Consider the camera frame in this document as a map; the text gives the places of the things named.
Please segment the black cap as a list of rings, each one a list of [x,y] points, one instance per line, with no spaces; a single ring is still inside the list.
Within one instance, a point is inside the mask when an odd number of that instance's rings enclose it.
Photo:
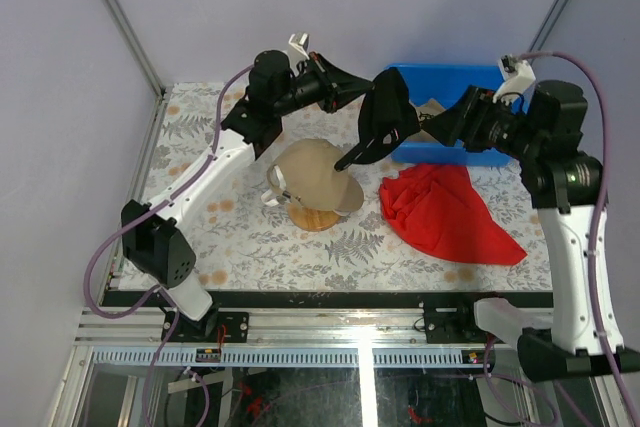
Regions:
[[[335,164],[338,172],[351,165],[374,164],[421,130],[409,89],[396,67],[378,74],[362,102],[358,117],[358,143]]]

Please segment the tan baseball cap with logo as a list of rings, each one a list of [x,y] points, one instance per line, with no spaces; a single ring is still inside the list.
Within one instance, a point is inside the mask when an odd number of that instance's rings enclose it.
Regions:
[[[342,150],[325,139],[302,139],[283,150],[269,168],[280,167],[287,190],[301,207],[348,215],[362,207],[364,192],[347,170],[334,169],[342,157]]]

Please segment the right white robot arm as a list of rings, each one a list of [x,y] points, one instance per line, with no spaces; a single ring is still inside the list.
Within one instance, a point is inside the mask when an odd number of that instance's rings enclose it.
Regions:
[[[491,334],[513,347],[533,382],[635,373],[639,353],[623,340],[608,287],[606,215],[596,209],[603,167],[579,149],[588,107],[583,91],[542,81],[524,112],[513,111],[513,96],[470,86],[452,107],[420,125],[447,147],[495,149],[518,161],[547,245],[552,320],[498,295],[481,295],[456,316],[457,332],[472,342]]]

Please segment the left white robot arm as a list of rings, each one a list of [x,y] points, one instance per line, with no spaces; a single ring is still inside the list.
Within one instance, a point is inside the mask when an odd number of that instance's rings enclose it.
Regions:
[[[227,115],[218,115],[211,146],[162,193],[121,211],[123,253],[166,292],[197,341],[219,328],[213,299],[194,272],[196,255],[182,229],[232,174],[250,166],[282,132],[283,117],[317,104],[335,113],[372,90],[371,81],[349,74],[311,52],[296,65],[282,51],[258,54],[244,69],[248,85]]]

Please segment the blue plastic bin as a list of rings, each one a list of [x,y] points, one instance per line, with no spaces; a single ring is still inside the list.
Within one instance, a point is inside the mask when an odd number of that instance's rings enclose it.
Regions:
[[[492,92],[500,87],[503,78],[498,65],[462,64],[397,64],[409,89],[409,97],[420,106],[436,99],[444,108],[453,107],[470,86]],[[440,143],[404,141],[391,154],[396,162],[411,164],[443,164],[471,167],[504,167],[510,157],[496,149],[468,152],[462,145],[446,147]]]

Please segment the red cloth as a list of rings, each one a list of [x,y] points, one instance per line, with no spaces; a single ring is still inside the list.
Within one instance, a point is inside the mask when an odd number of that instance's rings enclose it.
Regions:
[[[464,166],[407,168],[382,180],[379,198],[392,230],[422,253],[456,263],[501,266],[516,265],[526,257],[493,220]]]

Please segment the wooden hat stand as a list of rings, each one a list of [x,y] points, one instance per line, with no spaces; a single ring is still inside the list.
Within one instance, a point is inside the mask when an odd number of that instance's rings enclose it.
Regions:
[[[341,216],[333,211],[319,211],[295,204],[287,205],[287,213],[296,227],[308,232],[328,230],[341,219]]]

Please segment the floral table mat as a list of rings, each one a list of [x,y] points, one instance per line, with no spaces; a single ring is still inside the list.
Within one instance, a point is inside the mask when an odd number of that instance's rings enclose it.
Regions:
[[[359,106],[336,114],[315,106],[285,118],[281,136],[249,168],[228,180],[186,231],[200,282],[213,290],[547,291],[551,287],[543,231],[516,163],[473,167],[469,175],[493,219],[525,250],[511,267],[459,264],[405,244],[383,219],[378,188],[401,170],[384,159],[353,169],[365,202],[322,232],[296,227],[284,207],[261,202],[269,164],[292,142],[320,137],[343,150],[357,140]]]

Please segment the left aluminium corner post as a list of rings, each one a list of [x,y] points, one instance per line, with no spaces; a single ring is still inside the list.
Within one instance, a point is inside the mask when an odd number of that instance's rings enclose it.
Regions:
[[[166,92],[166,87],[153,67],[120,1],[101,1],[150,90],[156,97],[162,98]]]

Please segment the aluminium front rail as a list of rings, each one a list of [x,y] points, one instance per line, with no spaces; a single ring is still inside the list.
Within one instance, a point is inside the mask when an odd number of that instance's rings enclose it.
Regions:
[[[375,347],[427,344],[423,311],[410,309],[244,308],[238,321],[223,309],[226,346],[346,347],[369,341]],[[104,319],[85,308],[73,343],[83,346],[157,346],[166,320],[159,308],[142,308],[119,319]]]

